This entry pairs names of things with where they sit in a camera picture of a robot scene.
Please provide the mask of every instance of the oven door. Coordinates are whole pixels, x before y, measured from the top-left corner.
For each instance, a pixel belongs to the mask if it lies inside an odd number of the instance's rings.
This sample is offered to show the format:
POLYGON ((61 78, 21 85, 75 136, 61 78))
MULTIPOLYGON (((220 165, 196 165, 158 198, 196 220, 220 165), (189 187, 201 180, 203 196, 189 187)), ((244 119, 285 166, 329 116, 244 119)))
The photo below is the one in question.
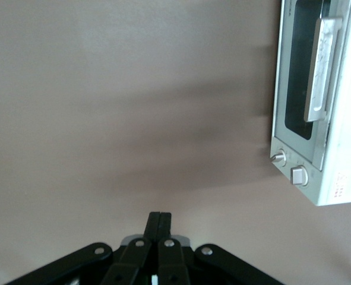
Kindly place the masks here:
POLYGON ((321 170, 350 0, 285 0, 273 135, 321 170))

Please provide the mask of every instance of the metal bolt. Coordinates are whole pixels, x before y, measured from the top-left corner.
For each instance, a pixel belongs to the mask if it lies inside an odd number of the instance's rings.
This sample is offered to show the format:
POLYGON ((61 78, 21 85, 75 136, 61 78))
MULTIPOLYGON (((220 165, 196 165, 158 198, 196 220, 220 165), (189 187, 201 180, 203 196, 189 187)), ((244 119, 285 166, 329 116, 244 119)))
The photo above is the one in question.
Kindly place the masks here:
POLYGON ((175 245, 175 243, 171 239, 168 239, 165 241, 165 246, 167 246, 168 248, 171 248, 174 245, 175 245))
POLYGON ((201 249, 201 253, 204 255, 211 255, 213 253, 212 249, 205 247, 201 249))
POLYGON ((94 250, 94 253, 95 254, 103 254, 104 253, 104 248, 96 248, 95 250, 94 250))
POLYGON ((136 245, 137 247, 141 247, 141 246, 144 246, 145 243, 144 243, 143 240, 138 240, 138 241, 135 242, 135 245, 136 245))

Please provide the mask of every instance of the oven glass window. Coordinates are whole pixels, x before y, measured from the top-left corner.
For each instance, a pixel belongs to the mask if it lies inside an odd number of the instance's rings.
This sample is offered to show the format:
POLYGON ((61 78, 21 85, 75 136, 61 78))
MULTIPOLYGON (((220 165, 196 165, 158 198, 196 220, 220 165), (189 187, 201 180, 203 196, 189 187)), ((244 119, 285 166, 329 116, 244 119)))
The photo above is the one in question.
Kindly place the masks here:
POLYGON ((295 6, 285 125, 306 140, 311 138, 313 124, 305 122, 303 114, 315 23, 328 15, 329 8, 330 1, 326 0, 298 0, 295 6))

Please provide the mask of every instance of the toaster oven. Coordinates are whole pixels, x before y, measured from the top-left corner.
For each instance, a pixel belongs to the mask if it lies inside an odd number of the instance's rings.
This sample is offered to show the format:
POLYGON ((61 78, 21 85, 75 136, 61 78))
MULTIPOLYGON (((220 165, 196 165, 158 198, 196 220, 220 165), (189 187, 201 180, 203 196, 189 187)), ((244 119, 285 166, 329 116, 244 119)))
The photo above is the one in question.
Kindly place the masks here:
POLYGON ((284 0, 271 160, 315 205, 351 202, 351 0, 284 0))

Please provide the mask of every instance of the oven knob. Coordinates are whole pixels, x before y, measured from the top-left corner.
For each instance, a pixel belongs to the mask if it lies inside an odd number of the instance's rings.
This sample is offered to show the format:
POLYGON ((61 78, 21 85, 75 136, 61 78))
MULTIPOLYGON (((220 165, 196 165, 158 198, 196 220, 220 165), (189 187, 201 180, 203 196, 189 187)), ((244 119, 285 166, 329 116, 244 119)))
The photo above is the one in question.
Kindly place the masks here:
POLYGON ((280 163, 282 166, 286 164, 286 155, 283 150, 280 150, 279 153, 276 153, 270 158, 271 162, 273 163, 280 163))
POLYGON ((307 183, 308 183, 307 170, 301 165, 291 168, 290 182, 293 185, 302 185, 302 186, 307 185, 307 183))

